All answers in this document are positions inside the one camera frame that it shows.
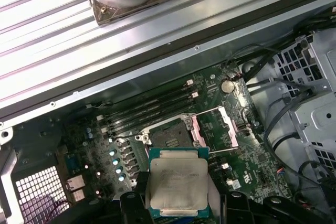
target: metal bracket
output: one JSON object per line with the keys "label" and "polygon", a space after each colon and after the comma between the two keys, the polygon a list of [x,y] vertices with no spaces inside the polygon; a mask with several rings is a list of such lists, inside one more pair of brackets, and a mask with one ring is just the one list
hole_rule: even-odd
{"label": "metal bracket", "polygon": [[135,136],[135,140],[137,141],[142,141],[143,144],[152,144],[152,141],[150,139],[150,130],[154,129],[156,127],[159,127],[163,124],[175,121],[177,119],[181,119],[182,121],[184,121],[186,127],[188,130],[191,130],[192,128],[192,120],[190,119],[190,117],[192,117],[194,115],[194,113],[185,113],[185,114],[179,114],[176,116],[173,116],[172,118],[168,118],[166,120],[163,120],[159,123],[155,123],[152,124],[144,129],[142,129],[139,134],[137,136]]}
{"label": "metal bracket", "polygon": [[4,145],[13,138],[13,128],[7,128],[0,131],[0,145]]}

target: metal case panel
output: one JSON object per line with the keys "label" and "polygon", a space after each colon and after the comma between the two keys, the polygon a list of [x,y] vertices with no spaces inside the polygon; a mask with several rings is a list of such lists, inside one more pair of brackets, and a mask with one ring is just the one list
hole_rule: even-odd
{"label": "metal case panel", "polygon": [[0,0],[0,109],[276,1],[172,0],[98,27],[87,0]]}

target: electrolytic capacitor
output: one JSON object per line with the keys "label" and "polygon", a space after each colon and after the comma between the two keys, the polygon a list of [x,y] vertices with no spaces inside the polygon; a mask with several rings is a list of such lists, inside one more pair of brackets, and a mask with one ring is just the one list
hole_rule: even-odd
{"label": "electrolytic capacitor", "polygon": [[123,170],[122,166],[119,166],[117,169],[115,169],[117,174],[121,174],[122,170]]}
{"label": "electrolytic capacitor", "polygon": [[126,178],[126,175],[125,175],[125,174],[121,174],[121,175],[119,176],[118,180],[119,180],[120,182],[123,182],[123,181],[125,180],[125,178]]}
{"label": "electrolytic capacitor", "polygon": [[112,164],[113,164],[113,165],[118,165],[119,162],[120,162],[120,159],[119,159],[119,158],[116,158],[116,159],[114,159],[114,160],[112,161]]}
{"label": "electrolytic capacitor", "polygon": [[116,150],[111,150],[111,151],[109,152],[109,155],[112,157],[112,156],[114,156],[116,153],[117,153]]}

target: black cable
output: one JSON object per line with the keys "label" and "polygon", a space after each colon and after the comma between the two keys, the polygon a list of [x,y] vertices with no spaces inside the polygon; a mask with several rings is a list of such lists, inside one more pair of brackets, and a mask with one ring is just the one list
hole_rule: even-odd
{"label": "black cable", "polygon": [[279,145],[280,145],[282,142],[284,142],[284,141],[286,141],[286,140],[289,140],[289,139],[291,139],[291,138],[300,139],[300,136],[299,136],[299,134],[298,134],[297,132],[294,132],[294,133],[292,133],[292,134],[289,134],[289,135],[287,135],[287,136],[284,136],[284,137],[280,138],[280,139],[275,143],[275,145],[273,146],[273,151],[276,151],[276,149],[279,147]]}
{"label": "black cable", "polygon": [[284,80],[284,79],[280,79],[280,78],[274,78],[275,81],[279,81],[279,82],[282,82],[288,86],[291,86],[292,88],[296,88],[296,89],[307,89],[308,87],[305,86],[305,85],[302,85],[302,84],[298,84],[298,83],[295,83],[293,81],[287,81],[287,80]]}
{"label": "black cable", "polygon": [[264,84],[268,84],[268,83],[270,83],[270,80],[266,79],[266,80],[259,81],[259,82],[256,82],[256,83],[247,84],[246,87],[248,89],[249,88],[255,88],[255,87],[258,87],[258,86],[261,86],[261,85],[264,85]]}
{"label": "black cable", "polygon": [[293,173],[294,175],[306,180],[307,182],[311,183],[314,186],[318,186],[318,183],[316,183],[315,181],[311,180],[310,178],[307,178],[305,176],[303,176],[302,174],[298,173],[297,171],[295,171],[294,169],[292,169],[291,167],[289,167],[285,162],[283,162],[281,160],[281,158],[279,158],[277,156],[277,154],[273,151],[273,148],[271,146],[271,143],[268,141],[268,136],[271,133],[271,131],[273,130],[273,128],[275,127],[275,125],[280,121],[280,119],[291,109],[295,108],[297,105],[300,104],[300,102],[302,102],[303,100],[305,100],[307,97],[309,97],[309,92],[304,91],[303,93],[299,94],[296,98],[294,98],[290,103],[288,103],[287,105],[285,105],[285,107],[283,107],[280,112],[272,119],[272,121],[270,122],[269,126],[267,127],[265,133],[264,133],[264,145],[266,147],[266,149],[268,150],[268,152],[274,157],[274,159],[279,162],[279,164],[281,164],[281,166],[285,169],[287,169],[287,171]]}
{"label": "black cable", "polygon": [[[286,49],[295,42],[295,36],[293,34],[287,35],[280,42],[272,45],[273,48],[278,49],[279,52]],[[252,79],[268,62],[273,58],[274,53],[265,54],[255,66],[253,66],[247,73],[244,75],[245,82],[248,82]]]}
{"label": "black cable", "polygon": [[296,202],[296,196],[298,196],[299,193],[303,192],[303,191],[311,191],[311,190],[316,190],[316,189],[320,189],[319,187],[307,187],[307,188],[303,188],[301,190],[297,190],[292,197],[292,201]]}
{"label": "black cable", "polygon": [[[325,165],[322,165],[320,164],[319,162],[316,162],[316,161],[313,161],[313,160],[308,160],[308,161],[305,161],[302,163],[302,165],[299,167],[299,174],[303,174],[303,171],[305,170],[305,168],[308,166],[308,165],[318,165],[318,166],[321,166],[327,173],[330,177],[333,177],[335,178],[334,174],[332,171],[330,171]],[[302,190],[302,186],[303,186],[303,181],[301,178],[299,178],[299,185],[298,185],[298,189],[296,190],[297,191],[301,191]]]}

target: wire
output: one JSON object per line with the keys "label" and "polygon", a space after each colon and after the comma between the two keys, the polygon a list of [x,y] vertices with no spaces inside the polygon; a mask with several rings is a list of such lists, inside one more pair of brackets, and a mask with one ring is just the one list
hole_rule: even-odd
{"label": "wire", "polygon": [[308,90],[299,94],[296,98],[294,98],[290,103],[288,103],[287,105],[285,105],[285,107],[283,107],[280,112],[272,119],[272,121],[270,122],[269,126],[267,127],[265,133],[264,133],[264,145],[266,147],[266,149],[268,150],[268,152],[275,158],[276,161],[279,162],[279,164],[281,164],[281,166],[286,169],[287,171],[293,173],[294,175],[306,180],[307,182],[311,183],[314,186],[318,186],[318,184],[303,176],[302,174],[298,173],[297,171],[295,171],[294,169],[292,169],[291,167],[289,167],[285,162],[283,162],[281,160],[281,158],[279,158],[277,156],[277,154],[273,151],[273,148],[271,146],[271,143],[268,141],[268,136],[271,133],[271,131],[273,130],[273,128],[275,127],[275,125],[280,121],[280,119],[291,109],[295,108],[298,104],[300,104],[300,102],[302,102],[303,100],[305,100],[307,97],[309,97],[309,92]]}
{"label": "wire", "polygon": [[72,205],[72,203],[71,203],[70,201],[68,201],[68,200],[62,200],[62,201],[55,202],[55,203],[54,203],[55,206],[54,206],[54,208],[52,209],[52,211],[48,214],[46,220],[44,221],[44,224],[47,224],[47,223],[48,223],[48,221],[49,221],[51,215],[53,214],[53,212],[54,212],[59,206],[61,206],[61,205],[64,204],[64,203],[68,203],[69,205]]}
{"label": "wire", "polygon": [[[303,174],[304,170],[306,169],[306,167],[308,165],[318,165],[321,166],[330,177],[335,178],[334,174],[332,171],[330,171],[325,165],[320,164],[319,162],[313,161],[313,160],[308,160],[302,163],[302,165],[299,167],[299,174]],[[298,185],[298,189],[296,191],[301,191],[302,190],[302,185],[303,185],[303,181],[301,178],[299,178],[299,185]]]}
{"label": "wire", "polygon": [[284,79],[280,79],[280,78],[274,78],[275,81],[279,81],[279,82],[282,82],[288,86],[291,86],[293,88],[297,88],[297,89],[307,89],[308,87],[305,86],[305,85],[301,85],[301,84],[297,84],[293,81],[287,81],[287,80],[284,80]]}
{"label": "wire", "polygon": [[292,201],[296,202],[296,196],[298,196],[299,193],[303,192],[303,191],[311,191],[311,190],[316,190],[316,189],[320,189],[319,187],[307,187],[307,188],[303,188],[301,190],[297,190],[292,197]]}
{"label": "wire", "polygon": [[256,82],[256,83],[251,83],[251,84],[248,84],[246,85],[246,87],[249,89],[249,88],[255,88],[255,87],[258,87],[258,86],[261,86],[261,85],[264,85],[264,84],[268,84],[270,83],[271,81],[269,79],[266,79],[266,80],[263,80],[263,81],[259,81],[259,82]]}
{"label": "wire", "polygon": [[277,104],[277,103],[279,103],[279,102],[281,102],[281,101],[283,101],[283,100],[284,100],[284,98],[281,97],[281,98],[279,98],[279,99],[277,99],[277,100],[271,102],[271,103],[269,104],[269,106],[267,107],[267,109],[266,109],[266,111],[265,111],[265,125],[266,125],[266,126],[267,126],[268,113],[269,113],[270,109],[271,109],[275,104]]}
{"label": "wire", "polygon": [[279,147],[279,145],[280,145],[282,142],[284,142],[284,141],[286,141],[286,140],[289,140],[289,139],[291,139],[291,138],[300,139],[300,136],[299,136],[299,134],[298,134],[297,132],[294,132],[294,133],[291,133],[291,134],[289,134],[289,135],[287,135],[287,136],[284,136],[284,137],[280,138],[280,139],[275,143],[275,145],[273,146],[273,151],[276,151],[276,149]]}

